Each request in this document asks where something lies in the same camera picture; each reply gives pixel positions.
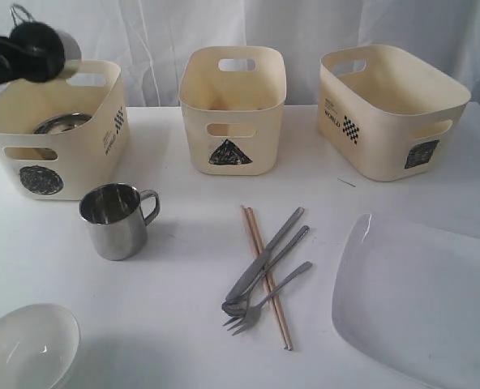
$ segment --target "white square plate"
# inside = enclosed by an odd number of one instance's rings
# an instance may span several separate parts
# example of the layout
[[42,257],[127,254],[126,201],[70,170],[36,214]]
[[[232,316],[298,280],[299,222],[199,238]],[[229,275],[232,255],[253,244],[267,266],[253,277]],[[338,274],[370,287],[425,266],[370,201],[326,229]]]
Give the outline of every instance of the white square plate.
[[480,241],[361,216],[337,273],[332,320],[349,344],[399,373],[480,389]]

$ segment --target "white backdrop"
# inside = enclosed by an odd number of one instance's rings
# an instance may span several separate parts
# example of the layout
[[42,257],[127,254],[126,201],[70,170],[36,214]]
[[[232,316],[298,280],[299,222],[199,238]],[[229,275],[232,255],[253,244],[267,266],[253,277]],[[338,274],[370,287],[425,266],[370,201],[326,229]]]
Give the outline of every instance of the white backdrop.
[[[0,0],[0,34],[12,27]],[[287,104],[315,103],[319,59],[370,43],[395,45],[460,80],[480,102],[480,0],[20,0],[69,32],[83,56],[117,62],[128,105],[177,105],[191,53],[210,45],[279,50]]]

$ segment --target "white table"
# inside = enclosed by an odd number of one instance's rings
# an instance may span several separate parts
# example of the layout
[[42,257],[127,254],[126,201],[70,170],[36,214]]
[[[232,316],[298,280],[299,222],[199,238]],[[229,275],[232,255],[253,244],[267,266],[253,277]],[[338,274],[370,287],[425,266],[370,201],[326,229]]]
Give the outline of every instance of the white table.
[[[43,301],[75,314],[82,348],[67,389],[419,388],[336,334],[332,288],[364,212],[480,238],[480,107],[469,105],[437,169],[390,183],[358,174],[316,131],[315,110],[285,108],[272,171],[218,177],[191,166],[180,109],[129,109],[116,180],[158,190],[162,209],[147,247],[125,262],[94,253],[78,203],[23,198],[0,167],[0,316]],[[257,211],[266,241],[297,206],[307,209],[311,232],[275,270],[280,280],[315,264],[282,295],[294,352],[283,351],[268,312],[241,336],[221,328],[221,302],[252,260],[239,204]]]

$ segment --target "cream plastic bin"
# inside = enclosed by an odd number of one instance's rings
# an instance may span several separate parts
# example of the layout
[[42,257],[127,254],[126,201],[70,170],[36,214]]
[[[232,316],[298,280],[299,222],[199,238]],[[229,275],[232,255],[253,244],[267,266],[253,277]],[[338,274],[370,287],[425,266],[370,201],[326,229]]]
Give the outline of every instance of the cream plastic bin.
[[[17,189],[30,198],[81,199],[111,179],[128,140],[119,66],[84,61],[79,73],[103,75],[105,85],[18,80],[0,93],[0,162]],[[43,121],[65,113],[92,118],[57,134],[32,133]]]
[[[253,70],[223,71],[221,60],[252,60]],[[283,57],[267,47],[196,51],[180,101],[191,159],[208,174],[256,175],[276,162],[287,93]]]
[[[364,63],[360,71],[332,73]],[[320,82],[320,131],[361,174],[378,181],[431,169],[470,99],[456,80],[386,45],[325,55]]]

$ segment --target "chopsticks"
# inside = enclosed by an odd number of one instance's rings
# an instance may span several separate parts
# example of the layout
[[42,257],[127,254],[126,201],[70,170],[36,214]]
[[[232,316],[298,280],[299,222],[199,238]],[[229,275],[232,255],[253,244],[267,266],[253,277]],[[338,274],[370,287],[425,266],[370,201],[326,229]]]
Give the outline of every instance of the chopsticks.
[[[249,240],[249,245],[251,246],[253,256],[257,258],[259,254],[264,251],[264,244],[262,243],[262,237],[259,233],[258,224],[256,223],[255,213],[252,208],[245,208],[241,206],[242,209],[242,221],[244,228],[246,230],[247,239]],[[265,293],[269,294],[275,287],[274,279],[272,278],[272,272],[269,272],[263,278],[263,285]],[[284,349],[292,351],[293,344],[290,339],[289,328],[287,327],[287,322],[285,321],[285,315],[283,313],[283,308],[281,307],[281,301],[278,295],[273,297],[269,301],[272,310],[275,314],[276,321],[278,323],[278,328],[281,333],[281,338],[284,342]]]

